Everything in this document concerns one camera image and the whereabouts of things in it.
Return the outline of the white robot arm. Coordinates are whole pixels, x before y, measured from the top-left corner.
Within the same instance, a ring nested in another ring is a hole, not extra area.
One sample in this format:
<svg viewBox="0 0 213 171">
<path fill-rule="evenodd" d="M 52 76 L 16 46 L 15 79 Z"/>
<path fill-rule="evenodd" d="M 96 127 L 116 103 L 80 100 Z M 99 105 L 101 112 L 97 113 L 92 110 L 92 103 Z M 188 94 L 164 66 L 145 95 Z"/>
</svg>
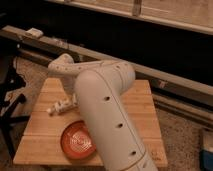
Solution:
<svg viewBox="0 0 213 171">
<path fill-rule="evenodd" d="M 158 171 L 121 100 L 135 81 L 130 63 L 76 63 L 71 56 L 61 55 L 49 63 L 48 69 L 75 79 L 80 114 L 107 171 Z"/>
</svg>

